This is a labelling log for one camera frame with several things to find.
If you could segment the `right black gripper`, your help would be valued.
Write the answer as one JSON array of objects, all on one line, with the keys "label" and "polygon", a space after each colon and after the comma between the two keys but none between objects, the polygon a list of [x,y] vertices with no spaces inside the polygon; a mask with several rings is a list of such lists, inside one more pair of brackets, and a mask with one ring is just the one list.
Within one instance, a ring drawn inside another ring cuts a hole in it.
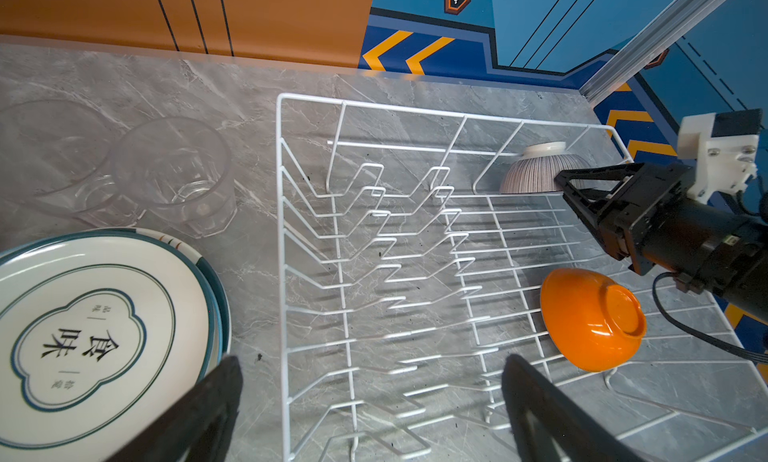
[{"label": "right black gripper", "polygon": [[765,320],[767,226],[689,198],[693,176],[682,164],[626,163],[562,170],[554,182],[612,258],[640,274],[663,267],[680,290],[710,292]]}]

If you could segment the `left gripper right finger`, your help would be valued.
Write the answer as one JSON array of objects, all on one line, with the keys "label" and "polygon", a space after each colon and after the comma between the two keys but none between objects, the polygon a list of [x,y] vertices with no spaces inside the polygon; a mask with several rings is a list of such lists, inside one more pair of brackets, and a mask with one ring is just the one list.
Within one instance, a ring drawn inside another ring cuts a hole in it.
[{"label": "left gripper right finger", "polygon": [[641,458],[601,427],[518,354],[506,358],[501,390],[523,461],[639,461]]}]

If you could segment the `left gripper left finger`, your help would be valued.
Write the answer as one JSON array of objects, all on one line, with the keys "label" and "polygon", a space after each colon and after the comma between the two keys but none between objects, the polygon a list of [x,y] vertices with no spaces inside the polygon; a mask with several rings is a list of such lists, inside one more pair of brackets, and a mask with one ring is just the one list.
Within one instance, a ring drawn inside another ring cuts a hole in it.
[{"label": "left gripper left finger", "polygon": [[239,360],[227,356],[112,461],[223,461],[243,388]]}]

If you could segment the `white wire dish rack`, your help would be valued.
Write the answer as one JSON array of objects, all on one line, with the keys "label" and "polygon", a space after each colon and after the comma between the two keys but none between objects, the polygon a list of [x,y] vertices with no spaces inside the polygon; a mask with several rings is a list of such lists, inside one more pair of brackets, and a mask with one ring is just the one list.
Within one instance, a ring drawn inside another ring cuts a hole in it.
[{"label": "white wire dish rack", "polygon": [[[668,324],[651,296],[734,341],[719,303],[606,255],[560,194],[501,192],[550,141],[596,166],[632,159],[611,125],[279,95],[283,460],[513,460],[511,354],[646,460],[766,459],[758,370]],[[614,369],[574,366],[545,326],[542,283],[573,268],[628,288],[647,317]]]}]

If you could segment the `clear glass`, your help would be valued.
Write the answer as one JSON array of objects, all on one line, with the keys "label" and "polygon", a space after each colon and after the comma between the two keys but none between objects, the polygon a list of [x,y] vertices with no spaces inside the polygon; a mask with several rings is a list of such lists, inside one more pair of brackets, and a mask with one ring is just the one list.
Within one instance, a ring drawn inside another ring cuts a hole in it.
[{"label": "clear glass", "polygon": [[237,213],[232,151],[202,121],[145,122],[112,146],[109,162],[124,195],[193,238],[225,231]]},{"label": "clear glass", "polygon": [[1,111],[1,196],[95,227],[130,227],[145,210],[121,193],[109,155],[121,131],[101,113],[66,100]]}]

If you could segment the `clear glass back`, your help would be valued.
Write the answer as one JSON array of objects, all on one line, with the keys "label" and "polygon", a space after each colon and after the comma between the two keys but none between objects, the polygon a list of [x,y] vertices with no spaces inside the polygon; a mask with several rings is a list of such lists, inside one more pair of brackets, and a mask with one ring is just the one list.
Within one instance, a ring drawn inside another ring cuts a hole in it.
[{"label": "clear glass back", "polygon": [[130,227],[145,210],[121,193],[109,155],[121,131],[101,113],[66,100],[1,111],[1,196],[95,227]]}]

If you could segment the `watermelon pattern plate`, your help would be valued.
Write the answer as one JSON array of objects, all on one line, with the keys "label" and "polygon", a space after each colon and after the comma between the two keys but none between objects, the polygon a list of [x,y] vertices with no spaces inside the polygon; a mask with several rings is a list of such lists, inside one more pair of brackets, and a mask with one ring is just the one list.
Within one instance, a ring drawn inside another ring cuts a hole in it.
[{"label": "watermelon pattern plate", "polygon": [[203,274],[204,278],[208,281],[216,298],[221,316],[222,351],[225,355],[229,354],[232,343],[231,309],[226,291],[217,272],[201,253],[199,253],[195,248],[182,241],[181,239],[171,237],[170,235],[164,233],[162,233],[158,239],[168,245],[173,246],[177,251],[181,252],[187,258],[193,261]]}]

